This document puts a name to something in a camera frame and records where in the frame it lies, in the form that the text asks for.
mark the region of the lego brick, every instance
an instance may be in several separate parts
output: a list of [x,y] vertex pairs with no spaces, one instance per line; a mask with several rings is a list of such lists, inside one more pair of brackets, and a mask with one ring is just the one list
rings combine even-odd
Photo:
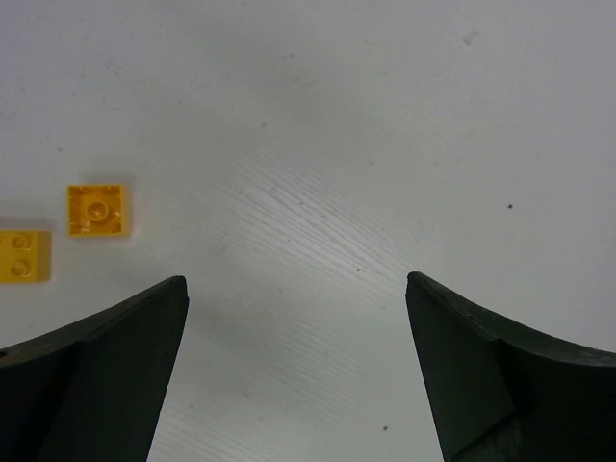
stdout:
[[0,283],[41,282],[50,277],[50,232],[0,230]]
[[131,233],[130,192],[123,185],[73,185],[68,192],[68,236],[124,237]]

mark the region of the tabletop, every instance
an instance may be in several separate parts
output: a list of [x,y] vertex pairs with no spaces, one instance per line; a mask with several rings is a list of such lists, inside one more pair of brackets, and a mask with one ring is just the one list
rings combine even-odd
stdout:
[[[0,15],[2,347],[167,276],[191,308],[149,460],[442,460],[420,270],[616,350],[616,3],[21,0]],[[121,183],[127,240],[66,234]]]

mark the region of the yellow block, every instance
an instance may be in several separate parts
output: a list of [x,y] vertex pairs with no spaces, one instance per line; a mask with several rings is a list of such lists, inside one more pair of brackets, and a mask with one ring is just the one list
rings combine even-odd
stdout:
[[123,185],[72,185],[68,193],[68,236],[123,237],[131,233],[130,193]]
[[50,277],[49,231],[0,230],[0,282],[40,282]]

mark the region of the stain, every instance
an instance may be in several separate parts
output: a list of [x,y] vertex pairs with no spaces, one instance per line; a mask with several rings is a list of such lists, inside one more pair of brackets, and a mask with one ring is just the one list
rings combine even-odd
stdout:
[[466,46],[471,46],[473,44],[473,40],[475,40],[475,37],[477,37],[478,35],[479,35],[479,32],[477,30],[474,30],[474,31],[469,32],[466,36],[464,36],[462,40],[464,41]]

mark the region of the yellow lego brick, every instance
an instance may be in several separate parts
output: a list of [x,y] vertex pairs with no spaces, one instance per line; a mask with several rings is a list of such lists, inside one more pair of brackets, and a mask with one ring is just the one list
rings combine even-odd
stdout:
[[50,277],[50,232],[0,230],[0,282],[40,282]]
[[130,195],[123,185],[68,187],[68,236],[123,237],[131,233]]

